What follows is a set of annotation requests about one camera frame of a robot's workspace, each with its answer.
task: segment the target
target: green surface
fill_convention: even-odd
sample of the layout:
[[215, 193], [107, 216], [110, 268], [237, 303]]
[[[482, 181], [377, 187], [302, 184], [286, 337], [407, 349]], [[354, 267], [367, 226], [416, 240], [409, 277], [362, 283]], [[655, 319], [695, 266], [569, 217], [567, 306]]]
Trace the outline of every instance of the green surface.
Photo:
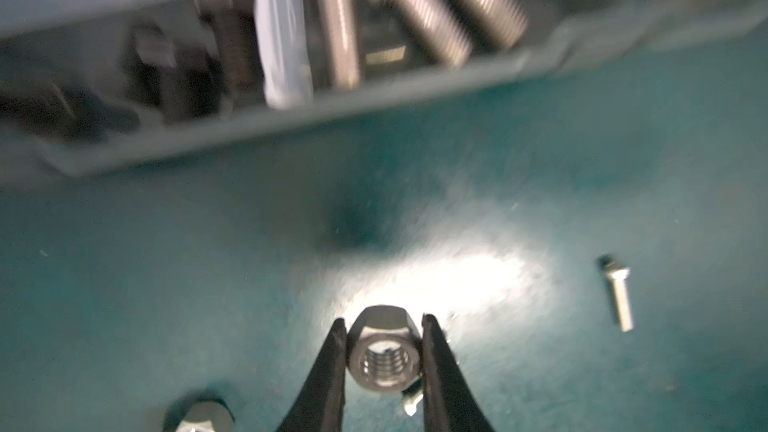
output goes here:
[[[768, 430], [768, 39], [0, 197], [6, 430], [242, 431], [336, 316], [432, 312], [506, 430]], [[622, 334], [594, 265], [633, 269]], [[345, 430], [420, 430], [347, 383]]]

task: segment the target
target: threaded hole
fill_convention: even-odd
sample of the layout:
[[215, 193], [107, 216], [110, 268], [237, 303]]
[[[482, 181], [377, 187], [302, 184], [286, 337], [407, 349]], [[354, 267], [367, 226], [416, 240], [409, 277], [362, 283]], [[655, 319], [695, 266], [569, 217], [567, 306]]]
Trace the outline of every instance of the threaded hole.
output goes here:
[[379, 387], [391, 387], [400, 383], [402, 372], [411, 358], [395, 341], [378, 341], [368, 346], [362, 355], [362, 372]]

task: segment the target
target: metal nut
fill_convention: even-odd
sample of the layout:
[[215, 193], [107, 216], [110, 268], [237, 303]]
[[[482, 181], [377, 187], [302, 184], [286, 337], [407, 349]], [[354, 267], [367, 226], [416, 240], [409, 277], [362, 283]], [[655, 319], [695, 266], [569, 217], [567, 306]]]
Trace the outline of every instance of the metal nut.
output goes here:
[[375, 305], [362, 311], [347, 347], [347, 366], [363, 388], [402, 392], [418, 379], [421, 335], [404, 308]]
[[230, 432], [234, 426], [232, 414], [225, 406], [207, 400], [189, 409], [176, 432]]

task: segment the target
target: work surface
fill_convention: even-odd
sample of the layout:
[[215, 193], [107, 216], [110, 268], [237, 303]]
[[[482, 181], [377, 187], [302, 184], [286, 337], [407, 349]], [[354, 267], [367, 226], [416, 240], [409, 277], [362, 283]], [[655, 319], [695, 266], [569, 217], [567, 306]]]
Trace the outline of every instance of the work surface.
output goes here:
[[[767, 76], [758, 34], [0, 196], [2, 428], [159, 431], [208, 390], [271, 432], [387, 303], [499, 432], [768, 430]], [[345, 430], [422, 429], [346, 390]]]

